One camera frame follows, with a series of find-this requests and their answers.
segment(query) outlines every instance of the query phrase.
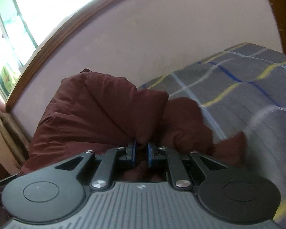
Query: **bedsheet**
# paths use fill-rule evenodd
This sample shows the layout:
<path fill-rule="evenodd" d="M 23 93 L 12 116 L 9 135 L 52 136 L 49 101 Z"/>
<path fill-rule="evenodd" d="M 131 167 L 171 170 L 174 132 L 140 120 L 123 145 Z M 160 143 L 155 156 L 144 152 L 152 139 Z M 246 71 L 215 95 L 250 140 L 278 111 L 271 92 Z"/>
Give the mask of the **bedsheet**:
<path fill-rule="evenodd" d="M 195 100 L 215 142 L 244 131 L 246 167 L 279 188 L 274 220 L 286 228 L 286 55 L 242 43 L 140 88 Z"/>

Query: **window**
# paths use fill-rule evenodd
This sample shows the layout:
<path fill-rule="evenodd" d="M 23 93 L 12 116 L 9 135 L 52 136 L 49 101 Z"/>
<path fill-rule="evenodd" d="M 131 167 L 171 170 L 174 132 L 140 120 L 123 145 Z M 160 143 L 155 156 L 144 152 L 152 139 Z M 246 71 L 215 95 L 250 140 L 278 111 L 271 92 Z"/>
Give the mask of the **window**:
<path fill-rule="evenodd" d="M 0 89 L 6 98 L 38 45 L 90 1 L 0 0 Z"/>

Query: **white wall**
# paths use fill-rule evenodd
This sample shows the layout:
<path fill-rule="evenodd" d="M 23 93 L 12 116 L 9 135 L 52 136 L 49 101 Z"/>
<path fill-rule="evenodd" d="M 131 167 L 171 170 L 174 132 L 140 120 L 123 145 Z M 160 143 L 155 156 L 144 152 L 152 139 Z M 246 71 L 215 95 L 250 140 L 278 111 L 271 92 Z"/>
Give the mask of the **white wall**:
<path fill-rule="evenodd" d="M 31 137 L 61 79 L 84 68 L 140 86 L 242 42 L 282 51 L 267 0 L 121 0 L 48 60 L 12 114 Z"/>

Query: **gray plastic device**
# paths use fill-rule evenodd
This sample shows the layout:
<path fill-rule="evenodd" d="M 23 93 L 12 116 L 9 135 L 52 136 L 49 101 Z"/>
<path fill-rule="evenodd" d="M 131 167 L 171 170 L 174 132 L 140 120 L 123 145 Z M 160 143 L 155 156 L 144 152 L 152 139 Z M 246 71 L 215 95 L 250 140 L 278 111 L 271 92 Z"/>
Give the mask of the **gray plastic device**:
<path fill-rule="evenodd" d="M 136 143 L 105 155 L 86 151 L 10 182 L 5 229 L 279 229 L 280 193 L 269 180 L 212 157 L 148 145 L 150 168 L 163 182 L 120 182 L 135 165 Z"/>

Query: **triangular cutout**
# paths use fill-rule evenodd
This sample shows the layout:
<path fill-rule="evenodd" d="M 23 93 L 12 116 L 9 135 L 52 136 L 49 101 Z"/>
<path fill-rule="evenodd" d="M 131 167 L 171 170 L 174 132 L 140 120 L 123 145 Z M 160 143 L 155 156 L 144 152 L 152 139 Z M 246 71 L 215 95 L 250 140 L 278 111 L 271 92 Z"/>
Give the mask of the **triangular cutout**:
<path fill-rule="evenodd" d="M 66 163 L 56 166 L 55 169 L 63 169 L 68 171 L 74 170 L 83 159 L 83 157 L 76 157 Z"/>
<path fill-rule="evenodd" d="M 208 167 L 209 170 L 219 170 L 219 169 L 227 169 L 227 166 L 224 166 L 220 163 L 217 163 L 207 157 L 200 157 L 202 162 L 205 164 L 206 167 Z"/>

